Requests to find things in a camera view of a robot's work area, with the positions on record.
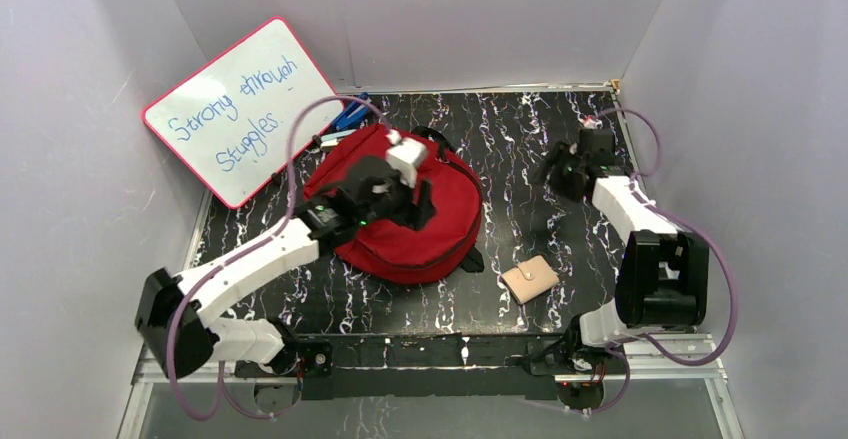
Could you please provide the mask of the red student backpack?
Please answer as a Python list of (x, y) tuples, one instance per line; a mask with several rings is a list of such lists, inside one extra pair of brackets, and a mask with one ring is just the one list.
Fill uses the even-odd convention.
[(458, 268), (482, 271), (475, 249), (483, 202), (478, 175), (441, 133), (416, 127), (399, 134), (427, 148), (418, 177), (431, 185), (435, 216), (420, 231), (388, 219), (369, 223), (335, 253), (363, 272), (403, 285), (436, 282)]

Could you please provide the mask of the beige small wallet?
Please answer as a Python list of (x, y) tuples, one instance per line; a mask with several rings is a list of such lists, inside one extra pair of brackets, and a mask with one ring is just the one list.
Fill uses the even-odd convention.
[(524, 305), (559, 283), (557, 272), (537, 255), (500, 275), (501, 282), (519, 305)]

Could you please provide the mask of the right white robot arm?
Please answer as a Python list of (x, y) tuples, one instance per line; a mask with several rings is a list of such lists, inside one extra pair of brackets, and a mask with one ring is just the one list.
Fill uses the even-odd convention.
[(614, 153), (608, 129), (583, 129), (556, 142), (534, 180), (599, 210), (625, 245), (611, 300), (572, 319), (556, 342), (565, 364), (590, 372), (606, 345), (701, 324), (706, 316), (709, 249), (705, 241), (654, 211), (633, 173)]

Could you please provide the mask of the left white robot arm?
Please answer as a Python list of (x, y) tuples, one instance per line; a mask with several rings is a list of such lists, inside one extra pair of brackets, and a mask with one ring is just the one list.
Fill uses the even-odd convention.
[(229, 253), (175, 276), (166, 269), (150, 274), (135, 325), (165, 376), (184, 378), (212, 361), (254, 362), (275, 375), (293, 371), (299, 359), (293, 333), (267, 319), (229, 319), (225, 311), (375, 222), (422, 229), (435, 214), (431, 185), (419, 173), (425, 157), (406, 147), (366, 155), (342, 180)]

